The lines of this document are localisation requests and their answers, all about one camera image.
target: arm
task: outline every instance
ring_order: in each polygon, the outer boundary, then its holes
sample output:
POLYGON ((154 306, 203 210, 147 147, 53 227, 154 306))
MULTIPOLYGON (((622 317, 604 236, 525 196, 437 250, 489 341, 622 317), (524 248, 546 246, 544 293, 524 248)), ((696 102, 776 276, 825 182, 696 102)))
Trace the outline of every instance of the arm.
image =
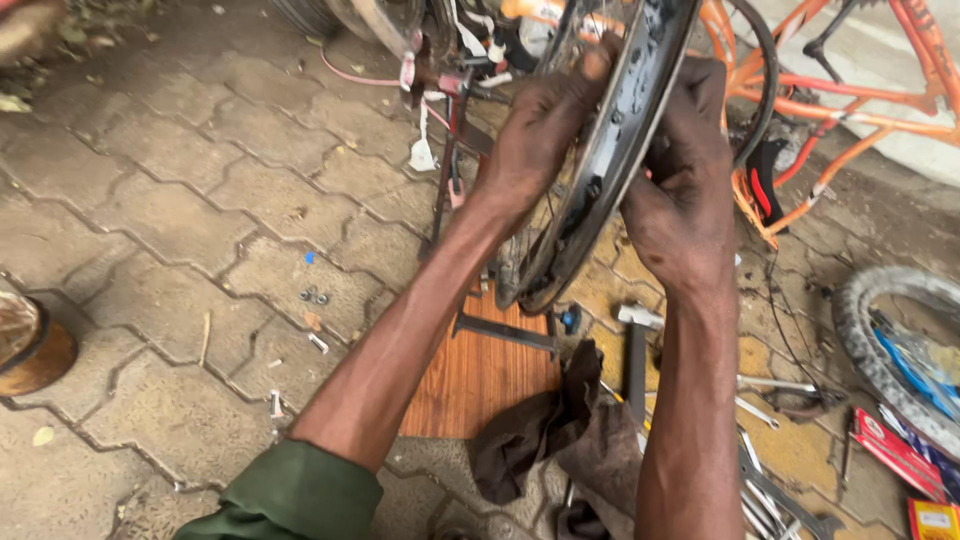
POLYGON ((536 81, 518 94, 485 178, 407 290, 321 386, 289 438, 371 472, 380 468, 465 289, 540 199, 596 108, 612 64, 614 49, 605 45, 589 51, 574 75, 536 81))
POLYGON ((657 408, 636 492, 637 540, 740 540, 734 396, 732 162, 719 133, 723 64, 688 58, 648 158, 623 203, 627 233, 663 283, 667 318, 657 408))

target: hand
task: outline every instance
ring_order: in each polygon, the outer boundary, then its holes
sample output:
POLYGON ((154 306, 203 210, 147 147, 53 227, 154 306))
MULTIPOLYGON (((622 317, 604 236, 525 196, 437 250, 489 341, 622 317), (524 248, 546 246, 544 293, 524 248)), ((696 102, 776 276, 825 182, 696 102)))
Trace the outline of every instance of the hand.
POLYGON ((732 291, 732 152, 720 133, 726 69, 684 60, 660 130, 669 147, 647 156, 652 178, 633 179, 621 211, 640 260, 667 292, 732 291))
POLYGON ((543 196, 607 88, 619 47, 618 38, 609 36, 586 51, 573 75, 537 78, 520 90, 474 198, 519 218, 543 196))

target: wooden board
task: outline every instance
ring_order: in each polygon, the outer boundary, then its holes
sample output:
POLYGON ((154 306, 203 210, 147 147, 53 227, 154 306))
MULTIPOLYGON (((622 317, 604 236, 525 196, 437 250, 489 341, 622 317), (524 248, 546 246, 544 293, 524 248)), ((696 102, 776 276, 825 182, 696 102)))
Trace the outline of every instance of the wooden board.
MULTIPOLYGON (((514 304, 496 308, 493 291, 467 297, 464 312, 496 322, 546 333, 543 316, 524 317, 514 304)), ((418 437, 473 438, 500 411, 560 386, 560 363, 546 351, 502 339, 450 329, 420 382, 400 426, 400 434, 418 437)))

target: orange bicycle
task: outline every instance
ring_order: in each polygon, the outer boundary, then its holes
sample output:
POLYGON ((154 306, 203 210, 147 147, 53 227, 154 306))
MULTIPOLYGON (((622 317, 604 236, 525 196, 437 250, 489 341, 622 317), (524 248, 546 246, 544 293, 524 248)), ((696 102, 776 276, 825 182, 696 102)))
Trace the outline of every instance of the orange bicycle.
MULTIPOLYGON (((794 37, 811 18, 831 1, 805 0, 802 2, 772 32, 776 46, 780 47, 788 39, 794 37)), ((773 187, 779 187, 790 180, 803 166, 817 141, 839 123, 856 122, 876 126, 875 131, 860 139, 833 160, 814 184, 809 196, 799 206, 783 216, 772 215, 770 211, 772 201, 767 196, 769 190, 764 190, 762 186, 758 185, 756 172, 753 170, 748 172, 749 167, 737 167, 732 177, 736 202, 763 239, 774 247, 777 247, 776 234, 810 211, 827 189, 830 181, 844 165, 889 134, 900 131, 924 135, 960 148, 960 124, 956 120, 954 120, 953 126, 944 126, 859 111, 872 100, 883 100, 905 105, 929 116, 934 116, 938 111, 937 98, 944 97, 947 106, 954 113, 960 114, 960 77, 958 77, 957 70, 950 59, 949 52, 944 44, 944 37, 933 18, 933 14, 926 7, 925 0, 889 0, 890 9, 893 10, 897 21, 917 54, 917 60, 920 62, 926 82, 925 92, 895 92, 882 88, 844 84, 824 57, 823 46, 826 40, 855 7, 868 2, 876 3, 877 0, 847 0, 823 34, 810 41, 804 48, 804 53, 819 62, 830 75, 831 80, 780 73, 776 95, 771 96, 770 93, 761 88, 766 76, 757 72, 763 67, 765 57, 776 56, 776 50, 766 50, 769 43, 765 44, 763 39, 758 39, 759 47, 747 55, 746 59, 738 62, 736 58, 736 38, 733 33, 731 18, 723 5, 724 2, 722 0, 704 0, 700 11, 700 19, 707 27, 713 44, 714 55, 727 64, 728 99, 741 97, 759 104, 772 102, 773 109, 780 114, 819 122, 813 134, 806 140, 794 163, 773 180, 773 187), (851 96, 853 99, 840 109, 802 103, 791 99, 795 88, 808 88, 851 96)))

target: bucket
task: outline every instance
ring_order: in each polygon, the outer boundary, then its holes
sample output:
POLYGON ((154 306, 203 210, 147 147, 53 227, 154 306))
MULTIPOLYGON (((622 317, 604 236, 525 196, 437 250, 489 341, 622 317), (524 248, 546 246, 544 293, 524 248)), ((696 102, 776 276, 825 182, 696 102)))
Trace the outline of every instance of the bucket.
POLYGON ((77 360, 77 341, 37 300, 0 292, 0 397, 35 392, 77 360))

